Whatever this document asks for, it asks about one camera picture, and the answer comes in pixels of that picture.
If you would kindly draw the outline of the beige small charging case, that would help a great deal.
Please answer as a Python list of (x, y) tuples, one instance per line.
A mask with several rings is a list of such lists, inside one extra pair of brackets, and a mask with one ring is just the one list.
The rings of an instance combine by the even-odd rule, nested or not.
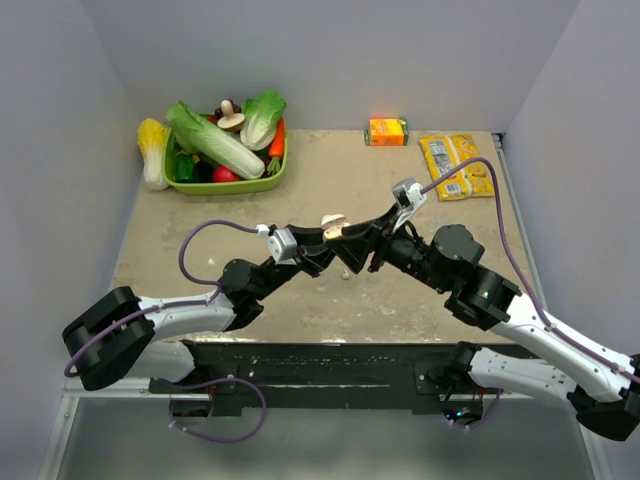
[(345, 221), (344, 223), (341, 223), (341, 224), (335, 223), (335, 224), (327, 225), (325, 228), (321, 227), (323, 230), (323, 240), (329, 241), (329, 240), (333, 240), (341, 237), (342, 230), (345, 227), (348, 227), (349, 225), (350, 223)]

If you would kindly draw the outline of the white oval charging case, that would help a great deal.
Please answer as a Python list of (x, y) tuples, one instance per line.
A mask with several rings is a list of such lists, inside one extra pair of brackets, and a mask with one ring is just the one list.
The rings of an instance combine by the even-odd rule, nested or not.
[(321, 219), (321, 227), (325, 228), (327, 225), (335, 224), (335, 223), (341, 224), (341, 223), (344, 223), (345, 221), (346, 221), (346, 216), (343, 214), (325, 215)]

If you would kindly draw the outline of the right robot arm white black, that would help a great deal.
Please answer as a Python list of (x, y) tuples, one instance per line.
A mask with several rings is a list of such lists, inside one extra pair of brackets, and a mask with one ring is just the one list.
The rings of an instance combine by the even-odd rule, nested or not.
[(323, 241), (353, 272), (389, 264), (446, 295), (444, 306), (463, 323), (506, 338), (532, 353), (502, 356), (463, 345), (445, 369), (459, 393), (474, 386), (521, 393), (571, 408), (591, 432), (624, 441), (639, 425), (639, 358), (605, 347), (564, 324), (518, 285), (481, 265), (484, 248), (462, 225), (439, 228), (425, 242), (394, 210), (349, 224), (321, 221)]

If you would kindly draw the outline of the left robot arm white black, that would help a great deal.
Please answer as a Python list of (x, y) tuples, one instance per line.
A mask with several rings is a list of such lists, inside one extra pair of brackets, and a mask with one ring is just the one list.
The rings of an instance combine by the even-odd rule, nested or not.
[(320, 227), (259, 224), (243, 232), (264, 238), (270, 255), (261, 264), (229, 261), (217, 280), (204, 280), (209, 292), (153, 298), (116, 287), (73, 320), (62, 332), (70, 355), (63, 374), (87, 391), (125, 378), (150, 345), (170, 337), (205, 331), (230, 332), (250, 325), (264, 311), (263, 301), (300, 272), (319, 276), (333, 253)]

